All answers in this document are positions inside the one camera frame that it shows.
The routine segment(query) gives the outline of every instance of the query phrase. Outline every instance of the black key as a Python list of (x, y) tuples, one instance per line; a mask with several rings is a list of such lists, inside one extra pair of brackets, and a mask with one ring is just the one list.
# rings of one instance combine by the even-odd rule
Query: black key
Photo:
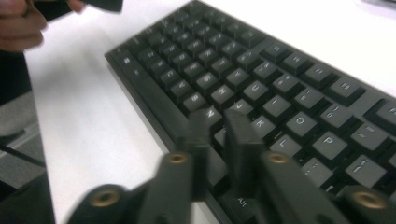
[(139, 52), (138, 59), (140, 62), (148, 63), (149, 61), (159, 58), (158, 54), (152, 48), (146, 48)]
[(270, 92), (260, 81), (254, 81), (242, 92), (242, 97), (251, 105), (257, 106), (270, 96)]
[(206, 73), (196, 80), (195, 86), (203, 96), (207, 96), (219, 87), (219, 80), (213, 74)]
[(159, 76), (159, 82), (163, 88), (167, 91), (171, 89), (174, 83), (180, 80), (180, 75), (173, 69), (170, 69)]
[(184, 32), (176, 37), (176, 42), (185, 49), (194, 39), (190, 32)]
[(275, 43), (263, 50), (260, 55), (273, 63), (280, 63), (291, 54), (291, 50), (283, 44)]
[(341, 105), (352, 105), (364, 92), (357, 81), (348, 77), (341, 77), (327, 89), (327, 93)]
[(194, 40), (187, 46), (187, 52), (192, 55), (192, 57), (198, 57), (198, 54), (206, 49), (206, 45), (201, 40)]
[(245, 25), (236, 21), (227, 27), (226, 33), (231, 38), (236, 39), (242, 34), (242, 32), (245, 31), (245, 29), (246, 29)]
[(266, 114), (270, 115), (275, 123), (281, 122), (294, 111), (291, 103), (278, 95), (268, 101), (262, 108)]
[(208, 42), (209, 39), (215, 35), (217, 31), (213, 29), (211, 26), (204, 26), (196, 32), (196, 35), (199, 36), (204, 42)]
[(250, 72), (260, 63), (262, 63), (262, 60), (259, 58), (259, 56), (250, 50), (239, 56), (236, 61), (238, 62), (239, 66), (241, 66), (247, 72)]
[(148, 43), (155, 49), (168, 42), (169, 40), (166, 36), (162, 35), (160, 32), (156, 32), (148, 37)]
[(206, 49), (198, 55), (198, 60), (206, 68), (209, 67), (218, 58), (219, 55), (212, 48)]
[(262, 83), (273, 82), (276, 78), (280, 77), (282, 73), (277, 70), (277, 66), (264, 61), (253, 70), (253, 75)]
[(204, 71), (205, 69), (198, 62), (194, 62), (184, 68), (183, 76), (192, 84)]
[(320, 115), (320, 118), (337, 132), (343, 131), (355, 121), (353, 115), (345, 107), (338, 104), (329, 106)]
[(263, 115), (251, 122), (251, 126), (262, 139), (270, 138), (275, 130), (275, 125)]
[(281, 153), (285, 153), (286, 155), (293, 157), (300, 152), (302, 147), (296, 143), (291, 137), (287, 134), (280, 137), (273, 145), (270, 146), (272, 151), (277, 151)]
[(347, 143), (337, 135), (326, 132), (312, 147), (328, 160), (334, 160), (347, 148)]
[(286, 123), (286, 127), (300, 139), (306, 140), (317, 131), (317, 122), (300, 112)]
[(231, 191), (228, 191), (219, 197), (219, 203), (233, 223), (255, 223), (256, 204), (253, 199), (235, 197)]
[(239, 100), (230, 109), (238, 111), (242, 115), (250, 116), (253, 112), (253, 107), (248, 104), (245, 100)]
[(332, 171), (316, 158), (309, 160), (301, 170), (318, 188), (332, 176)]
[(186, 80), (180, 80), (171, 88), (170, 92), (176, 104), (180, 104), (188, 94), (193, 93), (193, 88)]
[(308, 67), (311, 66), (312, 63), (309, 62), (308, 57), (306, 57), (302, 53), (295, 52), (287, 57), (283, 61), (282, 65), (290, 73), (294, 75), (300, 75), (302, 72), (308, 69)]
[(221, 128), (222, 115), (213, 106), (206, 110), (207, 125), (213, 133), (215, 130)]
[(210, 66), (210, 70), (216, 77), (223, 79), (233, 70), (233, 64), (226, 58), (220, 58)]
[(396, 104), (391, 101), (380, 101), (365, 115), (372, 123), (390, 133), (396, 133)]
[(256, 30), (247, 30), (241, 34), (239, 40), (243, 45), (251, 49), (264, 40), (264, 36)]
[(196, 92), (183, 102), (182, 109), (184, 113), (188, 115), (191, 112), (206, 108), (207, 106), (206, 99), (199, 92)]
[(326, 103), (324, 96), (312, 88), (306, 88), (300, 92), (300, 94), (294, 98), (294, 101), (300, 108), (310, 114), (317, 112)]
[(221, 50), (228, 43), (230, 43), (230, 39), (222, 33), (218, 33), (209, 39), (209, 45), (216, 51)]
[(387, 171), (365, 155), (359, 156), (347, 168), (346, 173), (361, 185), (372, 188)]
[(168, 63), (166, 63), (166, 61), (161, 58), (155, 59), (148, 63), (148, 70), (154, 74), (155, 77), (169, 68), (170, 67)]
[(226, 83), (235, 92), (240, 92), (250, 82), (250, 75), (238, 68), (226, 77)]
[(173, 58), (181, 53), (181, 49), (176, 44), (170, 44), (159, 47), (159, 52), (170, 63)]
[(215, 107), (222, 111), (233, 104), (235, 99), (235, 93), (226, 85), (221, 86), (216, 91), (214, 91), (210, 98), (215, 105)]
[(221, 52), (230, 60), (235, 60), (241, 53), (244, 51), (244, 48), (238, 44), (237, 42), (233, 41), (230, 44), (224, 46), (221, 49)]
[(184, 67), (192, 63), (192, 57), (186, 52), (181, 52), (175, 58), (172, 59), (172, 65), (176, 68), (178, 72), (183, 71)]
[(374, 125), (363, 123), (359, 129), (351, 135), (351, 138), (364, 148), (374, 151), (383, 149), (381, 146), (384, 146), (386, 143), (388, 135)]
[(183, 34), (183, 29), (175, 24), (169, 25), (163, 31), (170, 39), (175, 40), (177, 36)]
[(290, 98), (295, 95), (303, 85), (300, 81), (289, 74), (284, 74), (273, 82), (273, 87), (284, 97)]
[(336, 75), (330, 67), (320, 63), (315, 64), (301, 75), (302, 80), (319, 90), (327, 86), (335, 77)]

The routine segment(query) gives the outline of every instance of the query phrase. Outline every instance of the black plastic part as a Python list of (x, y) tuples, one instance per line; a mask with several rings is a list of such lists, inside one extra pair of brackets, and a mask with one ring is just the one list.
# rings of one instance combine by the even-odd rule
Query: black plastic part
[(259, 223), (350, 223), (291, 158), (268, 151), (260, 159)]
[(348, 186), (337, 203), (353, 223), (392, 224), (396, 221), (396, 204), (388, 196), (363, 186)]
[(224, 111), (226, 141), (224, 160), (229, 167), (233, 192), (254, 197), (257, 187), (256, 165), (266, 147), (250, 125), (248, 117), (234, 110)]
[(122, 10), (123, 0), (83, 0), (83, 2), (104, 10), (119, 12)]
[(204, 110), (189, 115), (186, 137), (177, 150), (189, 153), (193, 157), (192, 200), (203, 201), (207, 194), (207, 169), (210, 147), (209, 126)]
[(120, 223), (127, 203), (128, 197), (122, 187), (103, 185), (84, 198), (68, 224)]
[(173, 152), (163, 156), (137, 223), (190, 223), (192, 169), (193, 160), (188, 153)]

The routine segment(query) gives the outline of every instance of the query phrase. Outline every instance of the key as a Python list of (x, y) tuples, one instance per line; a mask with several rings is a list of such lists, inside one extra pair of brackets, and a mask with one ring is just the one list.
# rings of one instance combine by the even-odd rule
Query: key
[(275, 130), (275, 125), (263, 115), (251, 122), (251, 126), (257, 135), (264, 140), (270, 138)]
[(203, 96), (211, 94), (219, 85), (219, 80), (211, 73), (204, 74), (195, 82), (195, 87)]
[(262, 104), (270, 95), (269, 89), (257, 80), (242, 92), (242, 97), (254, 106)]
[(193, 93), (193, 88), (186, 80), (180, 80), (171, 88), (170, 92), (176, 104), (180, 104), (186, 98), (186, 95)]
[(344, 131), (354, 122), (354, 117), (341, 105), (333, 104), (325, 110), (320, 118), (337, 132)]
[(300, 112), (286, 123), (286, 127), (294, 135), (304, 140), (317, 130), (317, 122), (308, 117), (304, 112)]
[(386, 172), (384, 168), (365, 155), (360, 155), (346, 168), (348, 175), (367, 188), (372, 188)]
[(272, 86), (286, 98), (290, 98), (303, 87), (296, 77), (289, 74), (282, 75), (273, 82)]
[(312, 147), (328, 160), (334, 160), (346, 150), (347, 143), (331, 132), (323, 134)]
[(250, 75), (238, 68), (226, 77), (225, 82), (233, 91), (240, 92), (250, 82)]
[(242, 115), (251, 116), (253, 113), (253, 107), (248, 104), (245, 100), (241, 99), (236, 102), (230, 109), (238, 111)]
[(384, 130), (396, 133), (396, 103), (382, 100), (365, 117)]
[(222, 111), (223, 109), (226, 109), (233, 104), (233, 101), (235, 99), (235, 93), (229, 87), (223, 85), (216, 91), (214, 91), (210, 95), (210, 98), (215, 107), (219, 111)]
[(262, 63), (262, 60), (259, 58), (259, 56), (250, 50), (239, 56), (236, 61), (238, 62), (239, 66), (241, 66), (247, 72), (250, 72), (260, 63)]
[(194, 62), (184, 68), (183, 76), (192, 84), (204, 71), (205, 69), (198, 62)]
[(292, 53), (282, 63), (286, 70), (296, 76), (304, 72), (311, 64), (305, 55), (298, 52)]
[(206, 45), (201, 40), (194, 40), (187, 46), (187, 52), (192, 55), (192, 57), (198, 57), (198, 54), (206, 49)]
[(315, 64), (301, 75), (302, 80), (319, 90), (327, 86), (335, 77), (336, 75), (330, 67), (320, 63)]
[(259, 44), (262, 40), (264, 40), (264, 36), (262, 35), (262, 33), (251, 29), (242, 33), (239, 40), (243, 45), (251, 49)]
[(219, 203), (233, 223), (255, 223), (256, 204), (253, 199), (235, 197), (231, 191), (227, 191), (219, 197)]
[(291, 54), (291, 50), (283, 44), (275, 43), (263, 50), (260, 55), (273, 63), (280, 63)]
[(187, 100), (185, 100), (182, 104), (182, 109), (185, 114), (189, 115), (191, 112), (207, 107), (207, 101), (205, 98), (199, 93), (196, 92), (191, 95)]
[(300, 108), (310, 114), (315, 114), (326, 104), (324, 96), (312, 88), (305, 88), (305, 90), (294, 97), (294, 101)]
[(352, 105), (365, 92), (361, 85), (348, 77), (341, 77), (327, 89), (327, 93), (342, 105)]
[(270, 117), (274, 119), (275, 123), (283, 121), (294, 111), (291, 103), (279, 95), (274, 96), (274, 98), (268, 101), (262, 108), (264, 112), (269, 114)]
[(332, 176), (332, 171), (316, 158), (309, 160), (301, 170), (318, 188)]
[(233, 64), (226, 58), (222, 57), (211, 66), (211, 71), (219, 79), (224, 79), (233, 70)]
[(276, 65), (264, 61), (253, 70), (253, 75), (262, 83), (268, 84), (280, 77), (282, 73), (277, 70)]
[(388, 135), (384, 131), (367, 123), (363, 123), (350, 137), (359, 145), (371, 151), (383, 149), (381, 146), (388, 139)]
[(224, 55), (226, 55), (226, 57), (230, 61), (234, 61), (243, 51), (244, 51), (244, 48), (235, 41), (231, 42), (230, 44), (224, 46), (221, 49), (221, 52)]
[(302, 149), (302, 147), (296, 143), (287, 134), (280, 137), (273, 145), (270, 146), (272, 151), (285, 153), (286, 155), (293, 157)]

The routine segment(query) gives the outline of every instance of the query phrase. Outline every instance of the dark fabric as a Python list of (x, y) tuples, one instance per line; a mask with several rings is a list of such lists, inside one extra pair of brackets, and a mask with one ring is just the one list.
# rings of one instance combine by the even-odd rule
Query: dark fabric
[(36, 178), (0, 202), (0, 223), (55, 223), (47, 174)]
[[(66, 3), (35, 3), (47, 21), (70, 11)], [(26, 61), (22, 53), (0, 50), (0, 105), (3, 105), (32, 89)]]

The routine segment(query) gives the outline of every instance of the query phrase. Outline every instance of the black object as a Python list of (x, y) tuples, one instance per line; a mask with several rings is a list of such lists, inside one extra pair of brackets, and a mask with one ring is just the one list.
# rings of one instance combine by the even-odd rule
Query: black object
[[(245, 116), (232, 110), (226, 112), (227, 142), (234, 142), (230, 150), (230, 175), (234, 179), (235, 196), (248, 195), (255, 201), (257, 208), (251, 208), (248, 200), (233, 200), (231, 193), (220, 197), (224, 207), (233, 213), (234, 219), (242, 223), (265, 224), (390, 224), (396, 218), (396, 204), (375, 190), (362, 186), (348, 187), (339, 197), (329, 198), (308, 180), (300, 171), (298, 164), (285, 154), (266, 150), (264, 144), (256, 137), (239, 137), (242, 130), (253, 131), (246, 126)], [(196, 118), (190, 119), (190, 127), (196, 124)], [(191, 139), (195, 133), (207, 133), (204, 126), (187, 133), (181, 142), (182, 151), (171, 152), (163, 156), (157, 175), (138, 189), (125, 191), (120, 186), (104, 185), (91, 191), (75, 213), (69, 224), (106, 223), (106, 224), (187, 224), (191, 222), (191, 202), (195, 190), (205, 185), (205, 181), (195, 181), (194, 170), (208, 165), (196, 165), (194, 157), (205, 153), (193, 151), (204, 146), (204, 141), (194, 145)], [(242, 155), (238, 160), (234, 156)], [(238, 207), (249, 207), (240, 210)]]
[(119, 12), (122, 10), (123, 0), (84, 0), (83, 2), (108, 11)]
[(223, 197), (233, 182), (225, 166), (230, 108), (318, 188), (336, 195), (363, 185), (396, 199), (396, 100), (230, 15), (193, 1), (106, 58), (170, 151), (187, 116), (205, 109), (216, 158), (208, 205), (220, 222), (222, 207), (239, 223)]

